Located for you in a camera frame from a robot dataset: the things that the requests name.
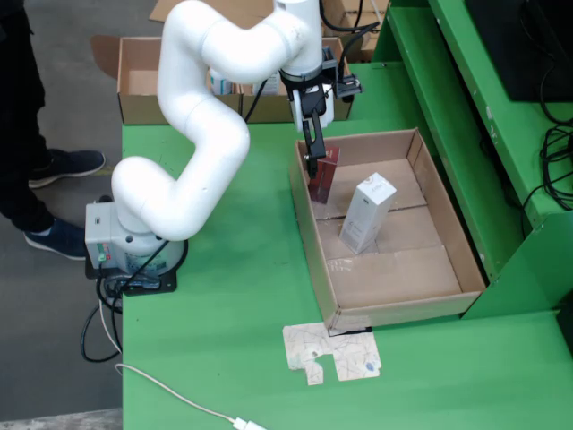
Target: red box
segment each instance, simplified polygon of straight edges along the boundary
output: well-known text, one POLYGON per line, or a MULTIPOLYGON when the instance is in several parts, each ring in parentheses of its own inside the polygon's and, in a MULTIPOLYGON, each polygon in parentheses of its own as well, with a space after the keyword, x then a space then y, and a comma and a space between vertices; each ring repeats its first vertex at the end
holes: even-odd
POLYGON ((318 172, 308 184, 308 193, 313 202, 323 203, 329 199, 334 172, 337 169, 340 148, 326 145, 326 158, 318 160, 318 172))

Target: power cord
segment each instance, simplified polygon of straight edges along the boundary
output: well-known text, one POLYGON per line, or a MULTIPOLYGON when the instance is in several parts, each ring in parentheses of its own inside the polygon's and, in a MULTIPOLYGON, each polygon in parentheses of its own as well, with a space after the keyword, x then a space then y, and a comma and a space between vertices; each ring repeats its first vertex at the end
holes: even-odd
POLYGON ((354 45, 354 43, 356 43, 358 40, 360 40, 362 38, 362 36, 372 30, 374 30, 376 27, 378 27, 380 25, 380 23, 377 22, 373 22, 372 24, 366 25, 365 27, 359 27, 359 30, 344 46, 344 49, 342 50, 342 54, 340 55, 340 60, 338 61, 338 78, 342 79, 342 77, 344 76, 344 62, 346 60, 346 55, 348 54, 348 51, 350 50, 350 48, 354 45))
POLYGON ((194 408, 197 408, 198 410, 202 410, 203 412, 206 412, 206 413, 208 413, 214 417, 219 417, 219 418, 225 419, 226 421, 231 423, 233 425, 233 428, 235 428, 236 430, 265 430, 263 427, 259 426, 258 424, 253 423, 252 421, 246 422, 241 418, 233 419, 231 417, 228 417, 225 414, 221 414, 219 412, 215 412, 214 410, 204 408, 203 406, 195 403, 194 401, 187 399, 185 396, 182 396, 181 394, 179 394, 177 391, 173 390, 172 388, 169 388, 167 385, 165 385, 161 381, 158 381, 153 376, 146 374, 145 372, 138 369, 137 367, 134 367, 132 365, 124 365, 121 363, 118 363, 115 365, 115 369, 117 371, 119 371, 120 368, 131 370, 132 372, 135 372, 136 374, 143 376, 148 381, 155 383, 158 387, 167 391, 172 396, 177 397, 180 401, 187 403, 189 406, 193 406, 194 408))
POLYGON ((324 22, 324 25, 326 25, 329 29, 334 30, 334 31, 340 31, 340 32, 355 32, 355 31, 360 31, 365 29, 366 27, 369 27, 369 25, 363 25, 361 27, 338 27, 337 25, 334 25, 333 23, 331 23, 328 18, 326 17, 326 14, 324 13, 324 4, 322 2, 322 0, 319 0, 319 8, 321 11, 321 19, 322 22, 324 22))
MULTIPOLYGON (((122 342, 119 339, 119 333, 117 331, 117 323, 115 322, 115 314, 119 313, 118 312, 119 309, 117 309, 117 307, 115 306, 117 304, 117 300, 119 300, 122 297, 122 294, 124 293, 124 291, 129 289, 133 280, 135 280, 135 278, 137 278, 137 276, 140 275, 145 270, 145 268, 150 265, 150 263, 153 260, 155 260, 155 257, 157 257, 159 253, 161 253, 161 251, 163 251, 168 244, 169 244, 168 240, 163 242, 163 244, 161 244, 161 246, 155 251, 155 253, 153 253, 151 257, 148 258, 147 261, 144 264, 142 264, 137 271, 133 273, 133 275, 123 284, 123 286, 119 288, 118 291, 115 292, 115 297, 111 304, 111 326, 114 330, 115 343, 117 344, 119 351, 122 353, 124 352, 124 347, 122 346, 122 342)), ((124 303, 122 300, 122 310, 121 310, 122 314, 123 314, 123 308, 124 308, 124 303)))
POLYGON ((267 79, 265 79, 265 80, 262 82, 262 84, 261 84, 259 90, 257 91, 257 95, 256 95, 255 98, 254 98, 254 102, 252 103, 252 106, 251 106, 251 108, 249 109, 249 112, 247 113, 247 116, 244 118, 244 121, 245 121, 247 124, 249 123, 249 119, 251 119, 252 112, 254 112, 254 109, 257 107, 257 103, 259 103, 259 99, 261 98, 262 91, 264 90, 266 84, 267 84, 267 79))
POLYGON ((546 49, 546 47, 540 43, 532 33, 527 29, 526 26, 526 3, 524 2, 521 5, 519 10, 519 22, 521 24, 521 29, 526 35, 526 37, 530 40, 532 45, 544 56, 546 56, 549 60, 551 60, 551 66, 547 69, 547 72, 543 75, 541 79, 541 83, 539 85, 539 104, 541 109, 547 119, 549 119, 555 126, 549 128, 545 133, 543 138, 542 148, 539 151, 539 158, 541 161, 541 170, 542 170, 542 184, 538 185, 534 188, 531 193, 525 199, 520 213, 520 224, 521 224, 521 233, 523 238, 526 238, 526 229, 525 229, 525 217, 526 217, 526 206, 531 201, 531 198, 534 194, 538 191, 543 189, 551 198, 559 204, 561 208, 565 211, 571 211, 573 209, 571 207, 571 203, 573 203, 573 193, 567 193, 565 191, 561 191, 555 187, 559 181, 573 176, 573 170, 566 173, 565 175, 561 175, 555 179, 552 179, 551 176, 551 164, 559 161, 563 161, 565 159, 573 159, 573 118, 568 120, 562 120, 554 116, 544 98, 544 89, 547 79, 553 71, 555 70, 555 56, 546 49), (567 143, 565 147, 559 147, 557 150, 550 152, 552 150, 552 145, 555 145, 558 142, 562 142, 563 140, 567 139, 567 143))
POLYGON ((88 361, 90 363, 105 363, 105 362, 112 360, 113 358, 117 357, 119 354, 121 354, 123 352, 123 347, 122 347, 121 341, 119 339, 119 333, 117 331, 117 324, 115 322, 115 314, 123 314, 123 310, 118 309, 116 307, 117 300, 119 298, 121 298, 123 292, 126 291, 130 287, 133 280, 135 280, 135 278, 139 274, 141 274, 141 272, 143 270, 145 270, 145 268, 147 266, 150 265, 150 263, 155 259, 155 257, 157 257, 159 255, 159 253, 161 253, 161 251, 163 251, 168 244, 169 244, 169 241, 167 241, 167 240, 163 244, 161 244, 161 246, 151 255, 151 257, 148 258, 146 260, 146 262, 142 266, 140 266, 140 268, 137 271, 135 271, 133 273, 133 275, 125 282, 125 284, 122 287, 120 287, 117 291, 115 291, 114 300, 113 300, 111 305, 107 302, 106 298, 101 293, 101 283, 103 280, 103 274, 101 271, 101 266, 99 266, 99 275, 98 275, 98 279, 96 280, 96 294, 98 295, 98 305, 96 307, 94 307, 92 309, 92 311, 90 312, 90 315, 88 316, 86 322, 83 325, 83 330, 81 331, 81 337, 80 337, 81 356, 86 361, 88 361), (114 331, 115 341, 112 339, 112 337, 109 333, 109 330, 107 329, 106 322, 105 322, 105 319, 103 316, 103 306, 107 307, 111 311, 111 321, 112 321, 112 327, 113 327, 113 331, 114 331), (91 320, 93 319, 94 315, 96 314, 96 312, 98 310, 99 310, 99 313, 101 316, 101 322, 102 322, 104 329, 106 331, 106 335, 111 340, 112 344, 114 345, 114 347, 117 351, 115 354, 112 354, 111 356, 108 356, 108 357, 91 358, 86 353, 85 339, 86 339, 86 335, 88 332, 88 328, 90 327, 90 324, 91 324, 91 320))
POLYGON ((358 24, 360 23, 360 19, 362 18, 363 8, 364 8, 364 0, 360 0, 360 5, 358 6, 358 14, 356 15, 355 28, 357 28, 358 24))
POLYGON ((98 309, 100 309, 100 305, 97 305, 96 307, 94 307, 91 312, 90 315, 88 316, 88 319, 86 320, 86 322, 83 324, 83 330, 81 330, 81 337, 80 337, 80 352, 81 352, 81 356, 83 357, 84 360, 90 362, 90 363, 106 363, 109 360, 113 360, 114 358, 116 358, 117 356, 119 356, 119 352, 115 352, 114 354, 104 357, 104 358, 91 358, 88 356, 88 354, 86 353, 86 337, 88 334, 88 328, 90 327, 90 323, 91 320, 93 319, 94 315, 96 314, 96 312, 98 311, 98 309))

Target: blue sneaker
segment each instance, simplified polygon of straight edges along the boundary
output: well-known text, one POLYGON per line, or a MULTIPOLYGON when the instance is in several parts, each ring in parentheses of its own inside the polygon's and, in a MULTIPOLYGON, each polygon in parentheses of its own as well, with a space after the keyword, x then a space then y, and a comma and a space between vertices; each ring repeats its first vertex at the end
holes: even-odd
POLYGON ((24 232, 28 245, 43 251, 63 255, 70 260, 83 261, 86 259, 84 247, 85 232, 83 228, 75 227, 61 219, 54 219, 54 225, 46 236, 24 232))
POLYGON ((28 185, 32 189, 50 185, 61 177, 82 177, 96 173, 106 164, 106 157, 96 150, 48 150, 52 162, 31 171, 28 185))

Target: gray floor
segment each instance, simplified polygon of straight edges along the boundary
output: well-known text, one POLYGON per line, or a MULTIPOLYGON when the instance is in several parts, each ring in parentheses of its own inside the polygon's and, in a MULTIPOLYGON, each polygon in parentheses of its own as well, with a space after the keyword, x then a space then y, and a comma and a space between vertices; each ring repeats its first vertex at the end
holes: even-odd
MULTIPOLYGON (((155 36, 155 0, 27 0, 34 48, 47 91, 40 124, 48 145, 98 149, 114 166, 121 154, 115 82, 93 63, 94 34, 155 36)), ((61 218, 83 224, 85 204, 109 193, 109 175, 62 180, 38 195, 61 218)), ((111 365, 82 361, 79 337, 97 303, 82 265, 29 248, 0 219, 0 421, 121 406, 111 365)), ((92 355, 110 352, 98 324, 92 355)))

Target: white robotic arm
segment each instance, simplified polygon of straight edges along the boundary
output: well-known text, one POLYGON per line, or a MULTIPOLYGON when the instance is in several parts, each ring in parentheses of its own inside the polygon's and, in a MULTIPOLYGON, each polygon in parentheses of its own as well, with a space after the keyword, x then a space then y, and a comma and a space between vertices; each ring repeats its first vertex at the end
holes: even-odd
POLYGON ((296 126, 304 131, 311 175, 325 156, 321 128, 334 119, 329 92, 345 97, 362 88, 354 76, 338 76, 337 60, 322 48, 319 0, 274 0, 274 5, 273 14, 249 30, 200 1, 182 2, 167 17, 158 101, 195 152, 177 180, 142 157, 116 166, 115 201, 88 205, 86 215, 86 245, 100 276, 102 270, 134 273, 160 247, 144 272, 174 269, 184 258, 183 241, 203 227, 241 167, 249 130, 207 88, 208 66, 236 83, 261 82, 279 70, 296 126))
POLYGON ((207 4, 182 2, 163 31, 158 100, 167 121, 196 146, 178 180, 151 160, 130 157, 112 187, 121 224, 185 240, 203 226, 249 150, 244 120, 205 84, 211 66, 232 82, 254 83, 278 69, 304 76, 322 65, 317 0, 282 0, 272 15, 243 30, 207 4))

